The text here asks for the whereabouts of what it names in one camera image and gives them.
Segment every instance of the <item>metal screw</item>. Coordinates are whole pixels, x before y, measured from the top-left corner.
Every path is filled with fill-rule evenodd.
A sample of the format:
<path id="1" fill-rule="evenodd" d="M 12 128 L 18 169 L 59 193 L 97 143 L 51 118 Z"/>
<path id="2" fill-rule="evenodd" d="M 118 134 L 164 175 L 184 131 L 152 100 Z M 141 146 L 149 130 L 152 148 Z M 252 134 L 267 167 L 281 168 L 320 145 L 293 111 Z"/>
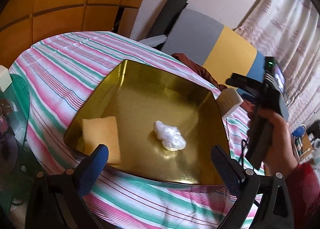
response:
<path id="1" fill-rule="evenodd" d="M 74 170 L 73 168 L 68 168 L 68 169 L 66 170 L 66 174 L 67 174 L 67 175 L 72 175 L 74 172 L 75 172 L 75 170 Z"/>
<path id="2" fill-rule="evenodd" d="M 246 172 L 246 174 L 249 175 L 249 176 L 252 176 L 253 173 L 254 173 L 253 170 L 250 169 L 250 168 L 247 168 L 247 169 L 245 170 L 245 172 Z"/>
<path id="3" fill-rule="evenodd" d="M 40 171 L 40 172 L 37 173 L 37 177 L 43 177 L 43 176 L 44 176 L 44 174 L 43 174 L 42 171 Z"/>
<path id="4" fill-rule="evenodd" d="M 280 172 L 277 172 L 277 173 L 276 173 L 276 177 L 277 177 L 277 178 L 282 178 L 282 174 L 281 174 Z"/>

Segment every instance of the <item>white crumpled plastic bag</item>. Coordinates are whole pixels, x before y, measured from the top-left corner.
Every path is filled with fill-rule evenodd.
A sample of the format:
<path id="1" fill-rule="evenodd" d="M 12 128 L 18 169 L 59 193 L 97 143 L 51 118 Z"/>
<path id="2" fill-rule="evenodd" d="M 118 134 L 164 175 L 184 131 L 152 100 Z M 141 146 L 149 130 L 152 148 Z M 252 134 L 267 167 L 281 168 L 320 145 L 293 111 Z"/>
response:
<path id="1" fill-rule="evenodd" d="M 169 151 L 183 150 L 187 142 L 182 137 L 179 129 L 175 126 L 164 124 L 156 121 L 153 129 L 157 135 L 158 140 L 162 141 L 162 145 Z"/>

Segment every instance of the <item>pink and green stripes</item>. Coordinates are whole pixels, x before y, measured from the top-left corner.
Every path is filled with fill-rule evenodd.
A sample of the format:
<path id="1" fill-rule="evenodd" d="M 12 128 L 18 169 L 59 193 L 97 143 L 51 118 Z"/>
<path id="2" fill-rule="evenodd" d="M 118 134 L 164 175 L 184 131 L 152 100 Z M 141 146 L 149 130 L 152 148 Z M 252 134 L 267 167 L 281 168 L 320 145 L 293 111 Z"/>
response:
<path id="1" fill-rule="evenodd" d="M 65 33 L 39 41 L 18 57 L 10 72 L 29 83 L 27 140 L 48 173 L 59 174 L 78 164 L 63 142 L 65 130 L 96 86 L 124 59 L 172 72 L 206 87 L 215 97 L 220 94 L 171 56 L 111 32 Z M 241 154 L 247 122 L 241 108 L 224 121 L 233 158 Z M 85 201 L 98 216 L 123 228 L 202 229 L 216 228 L 235 198 L 226 189 L 182 192 L 103 172 Z M 250 226 L 255 212 L 253 207 L 243 228 Z"/>

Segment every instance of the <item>human hand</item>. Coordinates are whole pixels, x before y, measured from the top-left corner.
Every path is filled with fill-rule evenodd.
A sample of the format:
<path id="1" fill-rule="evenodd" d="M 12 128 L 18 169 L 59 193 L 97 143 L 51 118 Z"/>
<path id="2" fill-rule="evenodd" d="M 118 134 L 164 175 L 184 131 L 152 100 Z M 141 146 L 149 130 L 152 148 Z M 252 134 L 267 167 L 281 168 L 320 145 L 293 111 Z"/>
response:
<path id="1" fill-rule="evenodd" d="M 288 124 L 279 114 L 270 109 L 260 109 L 258 110 L 258 114 L 261 117 L 268 119 L 274 127 L 272 144 L 263 163 L 269 168 L 272 175 L 276 172 L 280 172 L 286 177 L 298 165 L 292 152 L 291 133 Z M 251 119 L 252 112 L 249 112 L 248 116 Z"/>

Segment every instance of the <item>white box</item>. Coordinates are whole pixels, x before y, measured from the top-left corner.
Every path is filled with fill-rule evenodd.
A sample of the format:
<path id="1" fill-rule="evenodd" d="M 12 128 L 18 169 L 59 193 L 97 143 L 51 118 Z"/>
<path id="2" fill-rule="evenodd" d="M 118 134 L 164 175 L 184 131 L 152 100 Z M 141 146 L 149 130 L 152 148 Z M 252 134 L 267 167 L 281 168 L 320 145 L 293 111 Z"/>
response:
<path id="1" fill-rule="evenodd" d="M 11 83 L 12 79 L 8 69 L 0 65 L 0 90 L 4 92 Z"/>
<path id="2" fill-rule="evenodd" d="M 243 103 L 243 99 L 233 88 L 226 88 L 222 90 L 216 102 L 222 119 L 226 119 Z"/>

